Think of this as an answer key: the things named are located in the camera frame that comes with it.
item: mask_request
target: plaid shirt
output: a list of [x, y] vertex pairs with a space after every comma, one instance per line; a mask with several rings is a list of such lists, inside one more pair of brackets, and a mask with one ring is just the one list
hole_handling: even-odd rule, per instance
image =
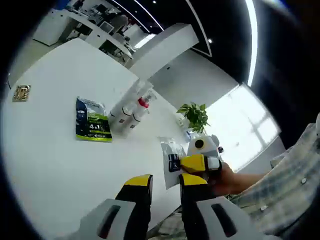
[[[257, 229], [278, 235], [311, 205], [320, 183], [320, 129], [309, 124], [297, 143], [271, 160], [272, 170], [230, 199], [250, 215]], [[186, 238], [181, 215], [165, 219], [153, 240]]]

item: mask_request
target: led light strip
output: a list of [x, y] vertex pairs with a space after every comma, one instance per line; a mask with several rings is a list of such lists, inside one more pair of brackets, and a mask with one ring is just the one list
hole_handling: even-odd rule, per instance
[[142, 22], [140, 22], [131, 12], [129, 12], [127, 9], [125, 9], [121, 4], [119, 4], [118, 2], [116, 2], [115, 0], [112, 0], [113, 2], [115, 2], [116, 4], [118, 4], [120, 7], [122, 7], [124, 10], [126, 10], [132, 17], [134, 17], [135, 20], [137, 20], [144, 28], [145, 30], [147, 30], [148, 33], [150, 33], [150, 31], [148, 30], [148, 28], [146, 28], [145, 25], [142, 24]]
[[252, 0], [245, 0], [246, 6], [249, 11], [249, 18], [250, 18], [250, 24], [251, 24], [251, 64], [250, 64], [250, 70], [249, 70], [249, 78], [248, 78], [248, 86], [251, 87], [252, 82], [254, 80], [254, 74], [256, 69], [256, 63], [257, 63], [257, 55], [258, 55], [258, 23], [257, 23], [257, 16], [256, 16], [256, 10], [255, 6]]
[[134, 1], [135, 1], [143, 10], [145, 10], [145, 12], [146, 12], [147, 14], [149, 14], [149, 16], [153, 19], [153, 21], [155, 21], [155, 23], [159, 26], [159, 28], [161, 28], [161, 30], [164, 31], [164, 28], [160, 25], [159, 22], [157, 22], [157, 20], [151, 15], [150, 12], [148, 12], [148, 10], [145, 9], [144, 6], [142, 6], [137, 0], [134, 0]]

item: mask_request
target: green plant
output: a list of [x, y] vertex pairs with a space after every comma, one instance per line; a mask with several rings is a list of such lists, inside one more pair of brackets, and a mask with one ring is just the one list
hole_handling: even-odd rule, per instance
[[194, 102], [183, 104], [177, 113], [184, 114], [184, 117], [190, 121], [189, 128], [192, 128], [194, 132], [202, 133], [205, 129], [204, 127], [209, 125], [205, 104], [200, 106]]

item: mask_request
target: gray floor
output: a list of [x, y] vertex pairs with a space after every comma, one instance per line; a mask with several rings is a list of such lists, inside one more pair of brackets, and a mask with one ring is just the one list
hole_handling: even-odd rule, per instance
[[27, 71], [36, 61], [61, 44], [62, 43], [58, 42], [54, 45], [47, 46], [31, 38], [28, 39], [12, 63], [8, 76], [8, 82], [10, 86], [12, 87], [22, 76], [22, 74]]

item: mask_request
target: gold sticker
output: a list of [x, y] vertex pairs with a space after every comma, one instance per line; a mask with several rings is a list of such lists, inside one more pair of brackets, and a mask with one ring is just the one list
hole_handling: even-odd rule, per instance
[[29, 97], [30, 85], [18, 85], [13, 95], [13, 102], [26, 102]]

